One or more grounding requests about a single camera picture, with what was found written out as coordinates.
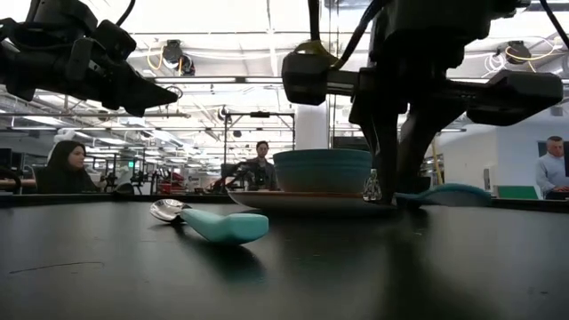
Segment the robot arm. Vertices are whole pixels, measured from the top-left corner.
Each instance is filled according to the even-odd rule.
[[[464,47],[488,36],[491,20],[511,17],[530,3],[372,0],[346,51],[335,59],[319,41],[318,0],[309,0],[312,38],[284,58],[286,96],[309,105],[320,105],[326,94],[352,98],[349,120],[362,128],[378,170],[381,202],[390,204],[396,190],[405,192],[413,184],[435,135],[458,116],[466,112],[475,123],[512,125],[561,101],[563,85],[552,74],[502,70],[487,84],[446,78],[448,68],[462,63]],[[371,20],[368,66],[341,71]],[[407,112],[398,139],[397,118]]]
[[[134,3],[116,24],[97,25],[79,0],[33,0],[25,22],[0,20],[0,84],[27,101],[44,89],[113,110],[124,107],[134,116],[174,103],[175,92],[145,80],[126,62],[136,42],[120,25]]]

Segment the ceiling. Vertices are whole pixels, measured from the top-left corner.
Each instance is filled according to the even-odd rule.
[[[116,21],[123,14],[129,0],[84,0],[99,20]],[[0,0],[3,15],[15,20],[24,20],[28,2]],[[351,33],[363,13],[363,8],[351,10],[322,10],[320,28],[325,46],[332,53],[346,47]],[[569,26],[569,12],[556,12],[564,26]],[[153,135],[158,143],[152,148],[178,148],[160,151],[170,157],[191,156],[197,164],[218,166],[223,157],[223,117],[220,111],[249,113],[267,111],[289,114],[294,106],[285,97],[282,85],[272,78],[266,81],[256,78],[249,84],[223,84],[223,77],[274,77],[280,75],[283,57],[294,47],[309,38],[308,7],[306,0],[209,0],[187,1],[160,0],[138,1],[130,17],[122,26],[137,42],[137,50],[131,54],[129,63],[146,77],[177,76],[175,70],[160,65],[161,47],[166,40],[181,40],[184,52],[196,66],[193,81],[209,84],[178,84],[183,91],[182,98],[170,106],[147,110],[144,119],[124,116],[109,118],[93,117],[106,111],[96,101],[79,101],[54,94],[37,92],[33,103],[22,103],[4,95],[4,111],[34,112],[75,116],[57,117],[65,126],[112,127],[113,131],[82,130],[83,139],[99,138],[101,146],[121,148],[122,145],[107,143],[101,138],[126,140],[128,146],[149,146]],[[503,55],[495,57],[497,48],[508,41],[521,40],[531,49],[532,67],[537,71],[555,72],[566,77],[563,67],[566,48],[556,38],[555,29],[544,12],[521,12],[511,19],[493,21],[490,35],[467,47],[463,64],[449,70],[452,78],[489,78],[499,69],[508,68],[532,72],[529,64],[514,66],[505,63]],[[356,52],[344,69],[357,71],[367,62],[369,34],[364,35]],[[213,76],[217,79],[199,77]],[[328,107],[336,111],[331,116],[331,126],[336,134],[358,135],[348,122],[350,102],[348,97],[331,97]],[[175,113],[177,116],[160,116]],[[290,130],[292,118],[272,116],[270,118],[232,116],[232,132],[228,135],[228,160],[236,161],[254,156],[254,143],[268,140],[272,152],[292,147],[293,133]],[[17,119],[16,125],[49,126],[44,120]],[[553,117],[548,112],[528,121],[566,121],[566,116]],[[171,130],[128,131],[132,126],[148,128],[169,128]],[[234,136],[240,131],[241,136]]]

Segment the computer monitor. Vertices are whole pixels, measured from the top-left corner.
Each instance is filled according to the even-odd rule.
[[[0,148],[0,168],[12,169],[12,150]]]

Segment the plate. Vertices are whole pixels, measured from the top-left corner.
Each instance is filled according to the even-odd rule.
[[[229,196],[238,204],[273,212],[349,212],[369,214],[393,209],[393,206],[368,204],[361,194],[330,194],[282,191],[233,191]]]

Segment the dark hair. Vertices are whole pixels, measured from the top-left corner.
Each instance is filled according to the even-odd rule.
[[[53,149],[52,157],[50,157],[47,166],[53,169],[69,170],[69,155],[77,147],[81,147],[85,155],[87,155],[85,145],[81,142],[71,140],[58,142]]]
[[[268,148],[268,142],[266,142],[265,140],[263,141],[259,141],[257,142],[257,147],[255,147],[255,149],[258,149],[261,145],[265,145]]]
[[[548,141],[559,142],[559,141],[563,141],[563,138],[561,138],[559,136],[551,136],[548,138]]]

